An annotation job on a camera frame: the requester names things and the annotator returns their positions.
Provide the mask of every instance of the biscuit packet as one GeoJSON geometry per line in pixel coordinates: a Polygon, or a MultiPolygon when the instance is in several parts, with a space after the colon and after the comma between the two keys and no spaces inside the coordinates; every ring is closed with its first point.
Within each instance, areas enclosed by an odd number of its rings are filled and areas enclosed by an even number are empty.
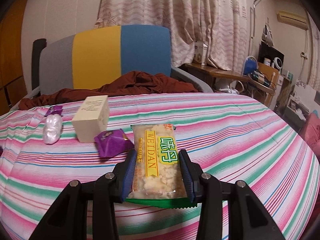
{"type": "Polygon", "coordinates": [[[127,202],[160,208],[194,207],[187,198],[172,124],[132,125],[137,151],[127,202]]]}

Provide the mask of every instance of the white wall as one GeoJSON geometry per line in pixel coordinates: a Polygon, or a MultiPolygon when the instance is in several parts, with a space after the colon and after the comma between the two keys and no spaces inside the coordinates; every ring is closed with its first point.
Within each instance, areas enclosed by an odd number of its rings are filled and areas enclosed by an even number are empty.
{"type": "MultiPolygon", "coordinates": [[[[250,11],[250,7],[253,7],[254,0],[247,0],[247,10],[250,11]]],[[[279,50],[284,54],[284,66],[285,70],[288,70],[293,74],[293,82],[299,77],[300,70],[302,67],[302,58],[300,56],[301,52],[305,51],[306,46],[306,36],[308,47],[310,48],[310,38],[309,33],[306,35],[306,31],[298,27],[291,26],[289,24],[284,24],[278,21],[277,11],[285,10],[292,13],[296,13],[302,16],[306,16],[305,9],[300,5],[292,2],[282,1],[282,0],[262,0],[256,6],[256,32],[253,41],[252,55],[254,57],[258,56],[259,44],[261,42],[261,35],[264,24],[269,18],[269,26],[271,28],[273,42],[275,49],[279,50]]],[[[252,27],[253,32],[253,13],[252,13],[252,27]]],[[[250,39],[250,21],[248,21],[248,37],[250,39]]],[[[302,71],[301,80],[303,82],[307,81],[308,71],[310,68],[310,60],[305,60],[304,68],[302,71]]]]}
{"type": "Polygon", "coordinates": [[[31,91],[33,41],[46,38],[47,44],[93,29],[100,0],[28,0],[21,33],[21,58],[27,91],[31,91]]]}

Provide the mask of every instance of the brown blanket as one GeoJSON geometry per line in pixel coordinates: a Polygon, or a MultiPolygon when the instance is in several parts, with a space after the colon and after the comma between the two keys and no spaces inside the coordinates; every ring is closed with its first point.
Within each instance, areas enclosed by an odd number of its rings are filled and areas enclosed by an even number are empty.
{"type": "Polygon", "coordinates": [[[190,83],[177,81],[164,74],[155,76],[141,72],[131,71],[111,84],[106,84],[98,89],[68,89],[64,88],[53,95],[41,95],[36,98],[23,98],[19,103],[20,110],[29,110],[35,106],[50,106],[69,102],[85,100],[90,96],[108,95],[127,96],[140,94],[183,93],[198,92],[190,83]]]}

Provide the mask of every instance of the chair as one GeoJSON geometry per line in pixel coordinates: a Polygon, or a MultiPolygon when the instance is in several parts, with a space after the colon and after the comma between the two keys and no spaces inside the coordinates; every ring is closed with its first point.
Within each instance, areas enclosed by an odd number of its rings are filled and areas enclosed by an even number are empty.
{"type": "MultiPolygon", "coordinates": [[[[192,83],[200,92],[213,92],[205,82],[171,66],[169,29],[124,25],[85,31],[45,47],[39,60],[39,86],[25,98],[63,88],[95,89],[132,70],[163,73],[192,83]]],[[[18,110],[18,105],[11,110],[18,110]]]]}

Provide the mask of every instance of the air conditioner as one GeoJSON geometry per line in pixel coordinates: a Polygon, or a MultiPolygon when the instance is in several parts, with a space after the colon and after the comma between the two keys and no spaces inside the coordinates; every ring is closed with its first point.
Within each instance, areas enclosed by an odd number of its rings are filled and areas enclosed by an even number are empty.
{"type": "Polygon", "coordinates": [[[278,11],[277,17],[279,22],[287,23],[304,30],[308,29],[307,19],[299,14],[278,11]]]}

